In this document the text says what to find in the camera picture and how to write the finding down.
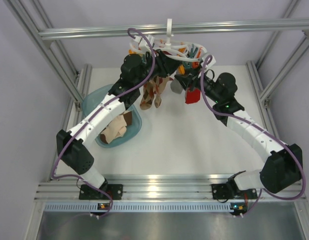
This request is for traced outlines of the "orange clothes peg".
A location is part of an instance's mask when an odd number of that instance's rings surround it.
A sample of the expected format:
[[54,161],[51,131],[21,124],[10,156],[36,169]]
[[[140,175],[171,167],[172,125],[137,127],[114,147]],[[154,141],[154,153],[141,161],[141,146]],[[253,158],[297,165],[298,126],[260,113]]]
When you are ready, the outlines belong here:
[[178,67],[178,70],[177,70],[177,73],[180,74],[180,75],[184,75],[185,74],[185,68],[184,66],[181,64],[179,67]]

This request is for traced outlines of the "red sock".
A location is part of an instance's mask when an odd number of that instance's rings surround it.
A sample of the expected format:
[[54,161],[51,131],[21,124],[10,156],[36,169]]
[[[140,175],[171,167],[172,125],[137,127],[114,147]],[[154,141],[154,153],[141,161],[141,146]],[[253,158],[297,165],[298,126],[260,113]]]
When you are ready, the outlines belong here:
[[194,90],[187,89],[185,92],[185,103],[187,105],[195,104],[201,99],[201,91],[197,88]]

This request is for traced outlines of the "white round clip hanger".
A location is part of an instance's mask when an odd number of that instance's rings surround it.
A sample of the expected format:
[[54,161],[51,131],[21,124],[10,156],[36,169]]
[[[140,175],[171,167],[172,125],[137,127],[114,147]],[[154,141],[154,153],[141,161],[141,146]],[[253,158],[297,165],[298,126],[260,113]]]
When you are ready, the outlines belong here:
[[[128,31],[128,35],[131,37],[131,40],[133,40],[136,36],[143,37],[147,41],[148,44],[150,43],[147,40],[147,36],[148,35],[154,36],[153,46],[149,46],[150,50],[154,50],[154,51],[161,50],[164,54],[166,54],[170,58],[181,61],[185,63],[186,65],[190,65],[191,67],[199,65],[201,62],[201,57],[203,57],[204,55],[209,55],[207,49],[199,43],[174,40],[173,39],[174,37],[173,20],[171,18],[167,19],[166,26],[164,27],[163,31],[165,33],[164,37],[158,37],[151,33],[141,36],[137,32],[133,34],[133,31],[130,31],[130,30]],[[192,47],[192,44],[194,44],[195,46],[199,48],[196,54],[196,58],[187,57],[187,54]],[[137,53],[132,53],[130,51],[130,46],[129,46],[128,53],[137,54]],[[144,57],[146,53],[138,54],[138,55],[140,55],[141,57]]]

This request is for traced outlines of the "argyle beige orange sock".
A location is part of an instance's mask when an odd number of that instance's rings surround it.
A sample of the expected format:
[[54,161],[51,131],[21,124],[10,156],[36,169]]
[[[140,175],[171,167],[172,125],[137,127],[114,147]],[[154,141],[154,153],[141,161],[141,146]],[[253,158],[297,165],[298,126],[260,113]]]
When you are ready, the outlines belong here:
[[143,96],[140,101],[140,109],[148,110],[155,106],[159,108],[162,103],[162,93],[166,89],[167,83],[172,81],[171,77],[159,77],[155,76],[150,81],[146,82],[143,85]]

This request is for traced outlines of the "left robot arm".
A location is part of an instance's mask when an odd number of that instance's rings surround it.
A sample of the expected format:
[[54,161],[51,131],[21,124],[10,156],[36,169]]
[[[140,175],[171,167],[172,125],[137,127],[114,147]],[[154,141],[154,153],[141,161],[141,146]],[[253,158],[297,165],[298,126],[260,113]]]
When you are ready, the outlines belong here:
[[108,182],[95,168],[89,151],[92,142],[116,117],[126,111],[141,95],[140,88],[154,77],[173,74],[181,61],[172,59],[161,50],[147,52],[145,58],[129,54],[120,67],[120,76],[97,107],[70,130],[56,135],[57,160],[75,172],[75,177],[90,186],[97,199],[106,196]]

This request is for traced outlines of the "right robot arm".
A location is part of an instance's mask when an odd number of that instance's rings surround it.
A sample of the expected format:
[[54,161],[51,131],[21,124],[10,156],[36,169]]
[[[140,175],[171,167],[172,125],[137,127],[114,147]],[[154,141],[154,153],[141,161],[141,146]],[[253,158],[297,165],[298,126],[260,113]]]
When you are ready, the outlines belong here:
[[238,134],[264,162],[261,170],[240,171],[228,181],[228,193],[240,198],[246,190],[261,189],[275,197],[277,193],[304,178],[302,150],[297,144],[287,145],[257,124],[236,100],[235,77],[221,73],[216,80],[200,77],[200,68],[175,75],[185,91],[200,90],[203,100],[211,99],[217,120]]

